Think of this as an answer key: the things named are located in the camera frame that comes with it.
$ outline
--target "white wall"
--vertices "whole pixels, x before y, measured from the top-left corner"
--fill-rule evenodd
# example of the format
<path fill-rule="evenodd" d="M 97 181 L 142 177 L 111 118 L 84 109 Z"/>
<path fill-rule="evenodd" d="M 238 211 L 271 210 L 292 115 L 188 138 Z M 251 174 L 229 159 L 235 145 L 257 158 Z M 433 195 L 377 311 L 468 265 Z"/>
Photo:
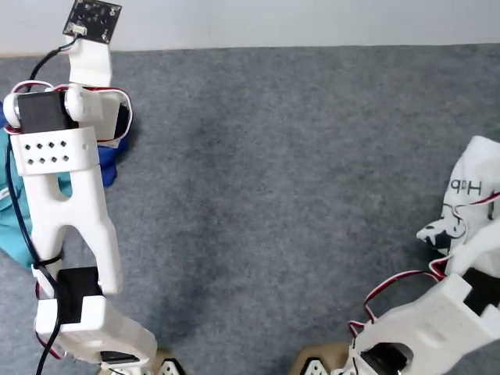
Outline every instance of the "white wall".
<path fill-rule="evenodd" d="M 499 0 L 119 0 L 118 50 L 500 42 Z M 0 54 L 59 45 L 73 0 L 2 0 Z"/>

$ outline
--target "teal fabric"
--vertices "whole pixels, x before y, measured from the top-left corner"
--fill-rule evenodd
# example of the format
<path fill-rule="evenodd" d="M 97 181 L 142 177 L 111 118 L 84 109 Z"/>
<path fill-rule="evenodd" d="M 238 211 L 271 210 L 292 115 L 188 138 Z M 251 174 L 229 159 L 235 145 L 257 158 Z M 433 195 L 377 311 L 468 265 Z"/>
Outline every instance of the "teal fabric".
<path fill-rule="evenodd" d="M 0 113 L 2 112 L 2 104 L 0 102 Z M 7 188 L 7 182 L 5 178 L 5 157 L 7 150 L 7 133 L 0 129 L 0 191 Z M 24 190 L 23 179 L 17 174 L 16 164 L 14 163 L 14 158 L 11 156 L 11 171 L 12 171 L 12 182 L 14 183 L 14 188 L 16 191 L 17 201 L 20 204 L 21 211 L 23 213 L 24 221 L 26 223 L 27 229 L 31 232 L 31 218 L 30 210 L 28 209 L 28 203 L 26 198 L 26 192 Z M 71 183 L 70 175 L 68 173 L 62 173 L 59 175 L 59 187 L 61 192 L 65 195 L 71 196 Z M 20 265 L 25 267 L 30 267 L 33 259 L 27 250 L 26 244 L 24 243 L 23 236 L 19 229 L 19 224 L 17 223 L 16 214 L 14 213 L 14 208 L 10 196 L 7 196 L 0 200 L 0 249 L 7 252 L 11 258 L 13 258 Z"/>

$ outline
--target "blue fabric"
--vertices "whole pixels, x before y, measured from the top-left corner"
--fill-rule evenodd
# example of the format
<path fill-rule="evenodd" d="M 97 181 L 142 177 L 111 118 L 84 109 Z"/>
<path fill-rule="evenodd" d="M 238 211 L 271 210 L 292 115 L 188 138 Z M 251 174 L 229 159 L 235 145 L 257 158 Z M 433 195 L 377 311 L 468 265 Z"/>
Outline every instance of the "blue fabric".
<path fill-rule="evenodd" d="M 5 126 L 2 102 L 0 102 L 0 129 Z M 99 158 L 101 162 L 102 182 L 108 187 L 113 184 L 116 178 L 116 157 L 127 149 L 127 137 L 125 137 L 118 148 L 108 148 L 99 146 Z M 0 131 L 0 191 L 7 188 L 5 178 L 5 157 L 8 136 L 5 131 Z M 11 158 L 12 182 L 16 190 L 17 201 L 20 204 L 21 212 L 27 229 L 31 232 L 32 224 L 30 211 L 28 209 L 27 197 L 24 190 L 23 179 L 17 174 L 16 164 Z M 59 187 L 64 195 L 71 196 L 71 182 L 69 173 L 58 175 Z M 23 235 L 17 223 L 16 214 L 9 196 L 0 199 L 0 249 L 9 254 L 16 262 L 25 267 L 30 267 L 33 259 L 24 243 Z"/>
<path fill-rule="evenodd" d="M 107 188 L 116 179 L 116 158 L 127 150 L 128 134 L 123 137 L 118 148 L 99 146 L 99 160 L 101 163 L 102 183 Z"/>

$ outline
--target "white plastic part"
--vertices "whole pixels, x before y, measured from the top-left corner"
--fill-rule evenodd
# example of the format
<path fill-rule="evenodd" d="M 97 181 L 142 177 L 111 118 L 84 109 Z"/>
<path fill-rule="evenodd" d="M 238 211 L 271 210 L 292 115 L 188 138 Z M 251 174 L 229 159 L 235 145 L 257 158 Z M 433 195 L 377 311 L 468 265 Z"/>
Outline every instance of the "white plastic part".
<path fill-rule="evenodd" d="M 478 316 L 464 304 L 472 287 L 452 274 L 423 297 L 390 310 L 375 324 L 368 323 L 355 340 L 346 369 L 355 358 L 359 375 L 376 375 L 359 353 L 379 343 L 397 343 L 411 349 L 405 375 L 440 375 L 464 355 L 500 338 L 500 311 L 489 305 Z"/>
<path fill-rule="evenodd" d="M 105 373 L 108 375 L 155 375 L 150 369 L 144 367 L 113 367 L 112 369 L 103 369 L 108 370 Z"/>
<path fill-rule="evenodd" d="M 103 293 L 119 293 L 123 283 L 120 254 L 106 208 L 94 128 L 14 135 L 12 149 L 26 189 L 31 238 L 41 259 L 55 258 L 61 252 L 66 229 L 75 227 L 94 253 Z M 70 172 L 70 198 L 59 190 L 59 172 Z M 53 276 L 60 263 L 47 267 Z M 47 280 L 39 271 L 34 275 L 52 296 Z"/>
<path fill-rule="evenodd" d="M 82 123 L 81 126 L 93 127 L 98 140 L 109 140 L 115 137 L 116 121 L 120 111 L 121 97 L 116 92 L 99 92 L 102 104 L 102 118 Z"/>
<path fill-rule="evenodd" d="M 351 346 L 349 349 L 349 358 L 345 367 L 341 370 L 334 370 L 331 375 L 380 375 L 375 372 L 368 364 L 361 358 L 359 353 Z"/>
<path fill-rule="evenodd" d="M 36 330 L 45 342 L 54 330 L 57 317 L 55 299 L 38 303 Z M 123 316 L 101 296 L 84 297 L 81 321 L 63 324 L 56 343 L 63 349 L 89 363 L 101 363 L 101 352 L 122 352 L 136 356 L 139 361 L 119 365 L 102 364 L 109 368 L 149 368 L 156 356 L 155 336 L 139 323 Z"/>
<path fill-rule="evenodd" d="M 91 127 L 12 136 L 19 175 L 85 170 L 98 166 L 95 131 Z"/>
<path fill-rule="evenodd" d="M 68 43 L 72 40 L 72 37 L 66 37 Z M 79 39 L 68 51 L 68 55 L 71 65 L 70 82 L 97 88 L 109 87 L 113 70 L 108 45 Z"/>
<path fill-rule="evenodd" d="M 452 250 L 446 273 L 463 275 L 470 267 L 493 277 L 500 277 L 500 219 L 497 219 Z"/>
<path fill-rule="evenodd" d="M 494 209 L 493 202 L 474 203 L 487 200 L 492 193 L 500 191 L 498 170 L 500 143 L 485 137 L 472 137 L 453 168 L 439 219 L 427 224 L 416 236 L 447 255 L 489 225 L 500 211 Z M 488 266 L 488 259 L 476 261 L 479 267 Z"/>
<path fill-rule="evenodd" d="M 309 365 L 302 375 L 328 375 L 328 372 L 325 370 L 320 360 L 314 359 L 309 362 Z"/>
<path fill-rule="evenodd" d="M 17 108 L 17 97 L 19 94 L 8 94 L 3 99 L 3 114 L 11 127 L 20 128 L 19 114 Z"/>
<path fill-rule="evenodd" d="M 165 360 L 157 375 L 180 375 L 180 370 L 174 361 Z"/>
<path fill-rule="evenodd" d="M 70 117 L 79 123 L 103 120 L 101 95 L 98 91 L 70 84 L 65 93 L 64 106 Z"/>

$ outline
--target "black cable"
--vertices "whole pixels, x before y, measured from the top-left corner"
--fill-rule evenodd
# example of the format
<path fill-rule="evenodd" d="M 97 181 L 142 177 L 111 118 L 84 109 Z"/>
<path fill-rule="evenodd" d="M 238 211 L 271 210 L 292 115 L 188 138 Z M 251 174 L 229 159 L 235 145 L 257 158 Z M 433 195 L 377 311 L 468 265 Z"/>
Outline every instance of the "black cable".
<path fill-rule="evenodd" d="M 26 246 L 28 247 L 31 256 L 33 257 L 34 268 L 36 270 L 39 270 L 47 279 L 47 281 L 50 283 L 52 289 L 54 290 L 54 298 L 57 302 L 57 316 L 55 318 L 54 330 L 52 331 L 52 334 L 48 339 L 47 344 L 44 347 L 44 351 L 41 353 L 40 361 L 38 362 L 37 366 L 36 375 L 41 375 L 44 369 L 45 361 L 47 360 L 48 354 L 50 353 L 50 349 L 54 345 L 55 339 L 57 338 L 57 335 L 61 331 L 61 314 L 60 314 L 60 312 L 62 311 L 61 295 L 59 293 L 59 287 L 57 285 L 57 282 L 54 280 L 54 277 L 52 277 L 52 275 L 44 266 L 40 266 L 42 261 L 34 248 L 33 242 L 26 228 L 26 223 L 24 222 L 23 214 L 21 213 L 21 208 L 19 206 L 19 202 L 17 201 L 16 190 L 14 188 L 14 183 L 13 183 L 13 175 L 11 173 L 12 171 L 10 168 L 12 149 L 13 145 L 9 136 L 7 141 L 7 155 L 5 156 L 5 178 L 7 180 L 7 188 L 9 189 L 9 195 L 12 201 L 12 207 L 14 208 L 14 213 L 16 214 L 17 222 L 19 224 L 21 234 L 23 235 L 23 238 L 26 242 Z"/>
<path fill-rule="evenodd" d="M 52 51 L 50 51 L 47 55 L 45 55 L 45 57 L 40 60 L 38 62 L 38 64 L 33 68 L 33 70 L 31 71 L 31 75 L 30 75 L 30 80 L 35 80 L 37 78 L 37 75 L 38 75 L 38 72 L 40 71 L 40 69 L 43 67 L 43 65 L 45 65 L 47 63 L 48 60 L 50 60 L 51 58 L 53 57 L 56 57 L 59 53 L 61 53 L 63 50 L 67 49 L 67 48 L 70 48 L 72 47 L 78 39 L 80 39 L 82 36 L 81 35 L 77 35 L 70 43 L 68 43 L 67 45 L 62 45 L 56 49 L 53 49 Z M 28 86 L 26 92 L 30 92 L 31 91 L 31 86 Z"/>
<path fill-rule="evenodd" d="M 356 365 L 356 358 L 352 358 L 352 364 L 356 370 L 356 375 L 359 375 L 358 365 Z"/>
<path fill-rule="evenodd" d="M 43 65 L 45 65 L 47 63 L 48 60 L 57 56 L 63 50 L 72 47 L 77 42 L 77 40 L 79 38 L 81 38 L 81 35 L 77 35 L 67 45 L 62 45 L 62 46 L 50 51 L 34 67 L 33 71 L 31 72 L 31 75 L 30 75 L 30 80 L 34 80 L 37 77 L 38 72 L 43 67 Z M 27 92 L 30 92 L 30 91 L 31 91 L 31 87 L 28 87 Z M 50 350 L 51 350 L 52 346 L 54 345 L 55 340 L 56 340 L 57 336 L 59 335 L 59 332 L 61 331 L 61 325 L 62 325 L 61 312 L 63 310 L 62 309 L 62 296 L 61 296 L 61 293 L 59 290 L 59 285 L 55 281 L 55 278 L 49 273 L 49 271 L 45 267 L 45 265 L 51 264 L 55 260 L 50 259 L 46 262 L 43 262 L 40 259 L 40 256 L 38 255 L 36 248 L 33 245 L 30 234 L 28 233 L 26 223 L 24 222 L 23 214 L 21 212 L 19 202 L 17 201 L 16 189 L 14 188 L 13 175 L 12 175 L 12 171 L 10 168 L 12 150 L 13 150 L 13 145 L 12 145 L 12 142 L 11 142 L 10 136 L 9 136 L 8 141 L 7 141 L 7 155 L 5 157 L 5 178 L 7 180 L 7 187 L 9 189 L 9 195 L 10 195 L 10 198 L 12 201 L 12 207 L 14 208 L 14 213 L 16 214 L 17 223 L 19 224 L 21 234 L 23 235 L 23 239 L 26 242 L 26 246 L 28 247 L 28 251 L 30 252 L 31 257 L 34 260 L 34 268 L 36 270 L 39 270 L 44 275 L 44 277 L 47 279 L 47 281 L 50 283 L 52 289 L 54 290 L 54 298 L 57 302 L 57 315 L 55 318 L 54 330 L 52 331 L 52 334 L 47 341 L 47 345 L 44 347 L 44 351 L 41 353 L 40 361 L 38 362 L 38 366 L 37 366 L 36 375 L 41 375 L 41 373 L 44 370 L 44 365 L 45 365 L 45 361 L 47 360 L 48 354 L 50 353 Z"/>
<path fill-rule="evenodd" d="M 125 375 L 124 373 L 121 373 L 120 371 L 116 371 L 113 369 L 109 369 L 109 371 L 111 371 L 112 373 L 115 373 L 116 375 Z"/>
<path fill-rule="evenodd" d="M 44 351 L 41 353 L 40 360 L 38 361 L 38 366 L 37 366 L 37 372 L 36 375 L 41 375 L 44 371 L 44 365 L 45 361 L 47 360 L 48 354 L 50 353 L 50 349 L 55 343 L 55 340 L 61 331 L 61 311 L 62 311 L 62 306 L 61 306 L 61 295 L 59 293 L 59 287 L 52 277 L 52 275 L 47 271 L 45 267 L 40 267 L 39 270 L 43 273 L 45 278 L 48 280 L 52 288 L 54 289 L 54 298 L 57 303 L 57 315 L 55 317 L 55 324 L 54 324 L 54 330 L 52 331 L 52 334 L 50 335 L 50 338 L 47 341 L 47 345 L 44 347 Z"/>
<path fill-rule="evenodd" d="M 37 268 L 40 265 L 40 256 L 37 254 L 33 242 L 31 241 L 30 234 L 26 228 L 26 223 L 24 223 L 23 214 L 21 213 L 21 208 L 17 201 L 16 189 L 14 188 L 13 183 L 13 175 L 10 169 L 10 155 L 13 150 L 13 144 L 10 141 L 10 136 L 7 138 L 7 155 L 5 156 L 5 178 L 7 180 L 7 188 L 9 189 L 9 195 L 12 200 L 12 206 L 14 208 L 14 213 L 16 214 L 17 223 L 21 229 L 21 234 L 23 235 L 24 241 L 26 242 L 26 246 L 28 247 L 28 251 L 31 254 L 31 257 L 34 260 L 34 267 Z"/>

